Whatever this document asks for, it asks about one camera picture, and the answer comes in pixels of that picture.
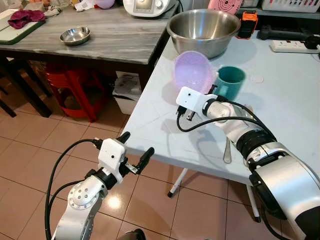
red plastic stool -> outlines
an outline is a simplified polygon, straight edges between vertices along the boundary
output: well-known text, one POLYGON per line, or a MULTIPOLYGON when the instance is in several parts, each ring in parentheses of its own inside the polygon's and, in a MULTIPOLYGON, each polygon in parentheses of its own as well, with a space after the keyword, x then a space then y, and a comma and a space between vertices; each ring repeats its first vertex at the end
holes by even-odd
POLYGON ((99 81, 96 72, 91 72, 93 79, 90 79, 88 70, 68 69, 63 65, 48 64, 45 68, 45 74, 52 92, 65 114, 76 118, 88 117, 91 123, 97 120, 96 113, 106 104, 108 98, 105 96, 106 90, 99 81), (91 105, 83 86, 98 87, 103 96, 91 105), (65 100, 71 94, 74 95, 82 109, 66 107, 65 100))

teal cup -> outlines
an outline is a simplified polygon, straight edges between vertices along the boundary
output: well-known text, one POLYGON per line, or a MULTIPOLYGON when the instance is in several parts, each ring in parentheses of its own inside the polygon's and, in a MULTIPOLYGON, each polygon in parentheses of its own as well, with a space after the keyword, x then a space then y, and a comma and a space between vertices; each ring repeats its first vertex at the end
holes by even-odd
POLYGON ((246 79, 245 72, 235 66, 224 66, 218 70, 218 73, 214 82, 217 88, 213 93, 233 101, 246 79))

maroon cloth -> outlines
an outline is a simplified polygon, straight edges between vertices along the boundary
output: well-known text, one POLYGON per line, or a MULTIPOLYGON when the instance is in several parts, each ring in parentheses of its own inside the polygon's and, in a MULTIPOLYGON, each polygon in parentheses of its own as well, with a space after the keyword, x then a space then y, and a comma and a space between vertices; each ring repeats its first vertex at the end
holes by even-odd
POLYGON ((40 22, 45 19, 45 14, 40 10, 19 10, 12 14, 8 23, 15 29, 21 29, 27 23, 40 22))

dark wooden table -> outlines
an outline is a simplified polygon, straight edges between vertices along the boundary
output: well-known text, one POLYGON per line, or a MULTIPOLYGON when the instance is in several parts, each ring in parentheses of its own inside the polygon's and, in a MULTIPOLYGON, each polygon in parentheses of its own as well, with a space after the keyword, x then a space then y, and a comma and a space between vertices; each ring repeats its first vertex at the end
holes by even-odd
POLYGON ((133 17, 123 6, 83 12, 65 8, 20 42, 0 44, 0 68, 11 75, 11 82, 44 117, 50 115, 48 108, 23 78, 9 68, 5 57, 137 73, 143 90, 168 41, 167 22, 177 10, 176 4, 164 17, 151 19, 133 17), (61 33, 77 26, 89 27, 89 41, 66 46, 60 41, 61 33))

power strip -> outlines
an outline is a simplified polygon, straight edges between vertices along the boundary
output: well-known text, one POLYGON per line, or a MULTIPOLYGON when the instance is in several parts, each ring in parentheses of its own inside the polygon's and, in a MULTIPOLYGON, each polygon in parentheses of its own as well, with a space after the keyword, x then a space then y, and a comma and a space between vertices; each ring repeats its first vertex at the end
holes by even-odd
POLYGON ((273 40, 270 44, 272 51, 277 53, 319 54, 319 49, 308 49, 304 41, 273 40))

